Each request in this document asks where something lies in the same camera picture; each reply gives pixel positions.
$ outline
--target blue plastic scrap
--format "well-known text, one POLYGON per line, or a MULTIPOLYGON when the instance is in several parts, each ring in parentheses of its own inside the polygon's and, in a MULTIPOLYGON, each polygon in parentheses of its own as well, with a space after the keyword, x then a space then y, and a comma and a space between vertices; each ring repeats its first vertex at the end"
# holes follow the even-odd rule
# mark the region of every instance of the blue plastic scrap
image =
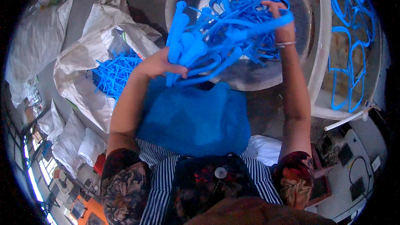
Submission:
POLYGON ((93 83, 107 96, 118 101, 132 70, 141 63, 142 59, 130 49, 129 53, 124 51, 118 55, 113 51, 114 59, 100 62, 97 68, 92 69, 93 83))
POLYGON ((349 55, 347 60, 347 67, 345 69, 333 68, 330 63, 330 56, 328 57, 328 71, 329 73, 333 73, 333 91, 332 91, 332 103, 331 107, 333 110, 339 110, 348 104, 348 112, 352 113, 355 111, 358 106, 361 104, 363 96, 364 96, 364 77, 366 74, 366 61, 365 61, 365 52, 364 48, 370 47, 371 43, 375 38, 376 32, 376 20, 374 17, 373 7, 369 0, 344 0, 344 9, 342 10, 339 6, 337 0, 331 0, 332 9, 336 16, 341 20, 344 26, 334 26, 332 27, 332 32, 344 32, 347 34, 349 38, 349 55), (372 27, 369 28, 367 24, 367 19, 370 19, 372 27), (359 40, 355 37, 355 42, 352 44, 351 34, 349 29, 355 31, 357 29, 363 29, 367 34, 367 40, 359 40), (354 74, 353 70, 353 51, 354 49, 360 46, 363 53, 363 68, 359 75, 354 74), (335 88, 336 88, 336 77, 337 73, 344 73, 348 78, 348 92, 346 99, 338 105, 335 105, 335 88), (359 101, 352 107, 352 93, 353 89, 361 83, 362 91, 361 98, 359 101))
POLYGON ((282 2, 281 18, 274 19, 262 0, 210 0, 202 10, 176 4, 176 11, 166 45, 170 47, 168 61, 190 69, 187 79, 167 73, 167 86, 191 85, 208 81, 234 64, 242 55, 265 66, 265 61, 280 61, 275 47, 274 30, 294 20, 288 0, 282 2), (186 9, 200 12, 194 25, 186 9))

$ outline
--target forearm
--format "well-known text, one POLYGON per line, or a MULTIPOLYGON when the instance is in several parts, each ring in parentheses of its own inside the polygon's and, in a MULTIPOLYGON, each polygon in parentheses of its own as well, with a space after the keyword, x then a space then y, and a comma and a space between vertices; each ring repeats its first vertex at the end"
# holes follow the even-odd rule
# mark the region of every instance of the forearm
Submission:
POLYGON ((283 75, 283 109, 286 119, 311 119, 310 96, 294 45, 280 51, 283 75))
POLYGON ((135 138, 148 82, 148 78, 133 70, 114 108, 110 133, 135 138))

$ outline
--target person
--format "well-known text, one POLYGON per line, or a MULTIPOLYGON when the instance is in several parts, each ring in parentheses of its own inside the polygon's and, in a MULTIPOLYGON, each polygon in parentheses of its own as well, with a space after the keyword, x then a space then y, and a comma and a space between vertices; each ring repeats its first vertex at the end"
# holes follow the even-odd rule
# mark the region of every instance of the person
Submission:
MULTIPOLYGON (((263 1, 274 18, 282 3, 263 1)), ((251 148, 237 155, 190 158, 136 139, 149 80, 188 69, 168 62, 168 48, 140 63, 115 106, 101 182, 110 225, 334 224, 303 211, 313 187, 306 82, 295 48, 294 23, 276 30, 282 43, 284 140, 278 163, 267 167, 251 148)))

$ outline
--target blue cloth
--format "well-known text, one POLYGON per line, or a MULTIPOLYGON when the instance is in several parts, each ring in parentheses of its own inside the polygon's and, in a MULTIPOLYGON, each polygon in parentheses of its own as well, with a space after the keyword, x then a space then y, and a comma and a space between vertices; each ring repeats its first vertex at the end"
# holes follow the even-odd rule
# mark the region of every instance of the blue cloth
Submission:
POLYGON ((165 84, 162 77, 150 82, 138 138, 193 157, 245 150, 250 125, 244 93, 221 82, 209 91, 165 84))

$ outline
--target window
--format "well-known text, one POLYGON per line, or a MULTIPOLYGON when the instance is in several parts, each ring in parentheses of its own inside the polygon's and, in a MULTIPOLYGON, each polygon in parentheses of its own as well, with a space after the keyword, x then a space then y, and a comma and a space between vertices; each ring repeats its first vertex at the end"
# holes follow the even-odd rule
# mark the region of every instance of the window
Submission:
POLYGON ((51 158, 48 162, 45 158, 39 161, 40 171, 42 172, 43 178, 47 185, 50 184, 53 179, 53 171, 57 167, 57 162, 54 158, 51 158))

